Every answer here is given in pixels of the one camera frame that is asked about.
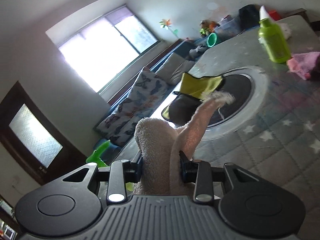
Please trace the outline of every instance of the white star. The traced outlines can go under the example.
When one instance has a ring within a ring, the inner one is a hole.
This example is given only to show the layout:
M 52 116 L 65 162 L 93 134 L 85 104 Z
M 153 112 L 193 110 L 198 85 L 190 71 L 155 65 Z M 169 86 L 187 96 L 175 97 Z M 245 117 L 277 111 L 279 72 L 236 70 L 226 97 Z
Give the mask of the white star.
M 313 131 L 313 127 L 315 126 L 315 124 L 311 123 L 310 121 L 308 121 L 307 123 L 304 124 L 304 128 L 308 131 Z
M 292 123 L 289 119 L 282 121 L 283 125 L 290 126 Z
M 311 148 L 315 150 L 315 154 L 317 154 L 320 150 L 320 141 L 318 139 L 315 139 L 315 142 L 310 145 Z
M 272 140 L 272 139 L 273 139 L 273 136 L 272 136 L 271 132 L 269 132 L 269 131 L 264 131 L 263 134 L 260 136 L 260 138 L 261 138 L 264 142 L 266 142 L 266 141 L 268 141 L 268 140 Z
M 250 132 L 253 132 L 254 127 L 255 125 L 248 125 L 243 131 L 245 132 L 245 134 L 248 134 Z

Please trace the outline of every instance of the red object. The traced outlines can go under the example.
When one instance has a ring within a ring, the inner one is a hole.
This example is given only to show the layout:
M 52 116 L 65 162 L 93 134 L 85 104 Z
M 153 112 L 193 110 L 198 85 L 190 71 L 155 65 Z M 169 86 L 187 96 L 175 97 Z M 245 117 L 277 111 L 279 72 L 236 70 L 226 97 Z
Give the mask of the red object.
M 268 14 L 271 16 L 272 19 L 274 19 L 275 21 L 281 20 L 282 17 L 280 16 L 280 14 L 278 14 L 278 12 L 276 10 L 271 10 L 268 11 Z

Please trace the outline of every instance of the pink towel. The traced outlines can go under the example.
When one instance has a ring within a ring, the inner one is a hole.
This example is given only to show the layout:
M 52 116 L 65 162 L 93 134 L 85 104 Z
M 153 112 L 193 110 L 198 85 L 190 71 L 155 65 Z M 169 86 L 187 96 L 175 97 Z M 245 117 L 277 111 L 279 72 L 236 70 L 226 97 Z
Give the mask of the pink towel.
M 296 73 L 302 79 L 311 78 L 311 71 L 319 65 L 320 52 L 292 54 L 292 59 L 287 61 L 290 72 Z

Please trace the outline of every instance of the door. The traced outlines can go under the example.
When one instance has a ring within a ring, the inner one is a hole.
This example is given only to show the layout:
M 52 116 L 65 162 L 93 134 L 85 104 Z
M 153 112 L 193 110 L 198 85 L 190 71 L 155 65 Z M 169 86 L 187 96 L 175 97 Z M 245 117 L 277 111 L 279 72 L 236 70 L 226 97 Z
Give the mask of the door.
M 85 164 L 86 157 L 49 122 L 18 82 L 0 103 L 0 141 L 41 185 Z

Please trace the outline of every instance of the butterfly patterned pillow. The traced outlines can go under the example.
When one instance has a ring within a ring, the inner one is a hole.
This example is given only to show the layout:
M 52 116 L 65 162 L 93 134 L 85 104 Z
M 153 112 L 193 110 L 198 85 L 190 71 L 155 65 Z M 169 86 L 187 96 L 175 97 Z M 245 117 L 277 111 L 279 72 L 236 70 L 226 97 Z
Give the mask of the butterfly patterned pillow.
M 149 70 L 143 69 L 128 96 L 111 115 L 97 126 L 97 130 L 114 144 L 123 145 L 129 133 L 129 131 L 122 131 L 124 127 L 130 127 L 132 133 L 132 129 L 134 131 L 135 128 L 133 122 L 137 123 L 137 120 L 149 117 L 163 101 L 167 91 L 168 84 L 162 78 Z

